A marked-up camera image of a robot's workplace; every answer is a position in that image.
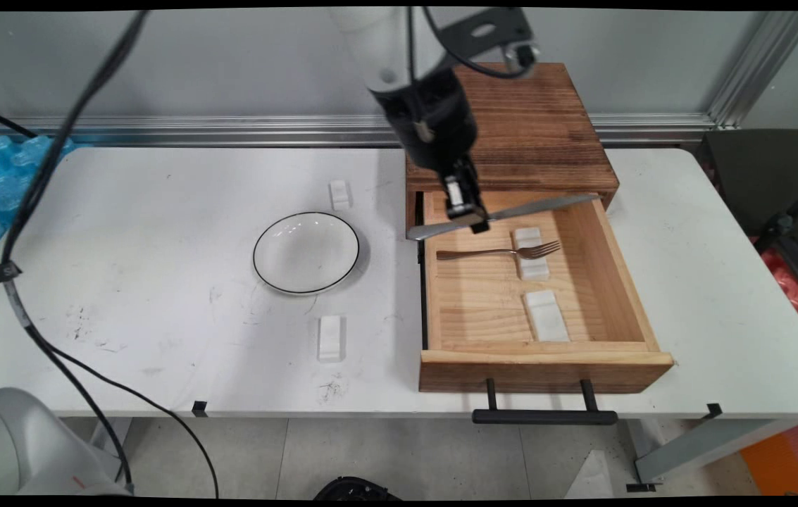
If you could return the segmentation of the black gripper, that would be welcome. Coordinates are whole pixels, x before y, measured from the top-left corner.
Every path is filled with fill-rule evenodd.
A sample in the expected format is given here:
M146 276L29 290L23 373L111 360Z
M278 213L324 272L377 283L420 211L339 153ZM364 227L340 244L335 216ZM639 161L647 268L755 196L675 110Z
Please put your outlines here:
M478 128L453 68L438 68L417 87L373 93L401 145L418 167L433 170L446 192L450 220L464 220L473 234L489 230L470 150Z

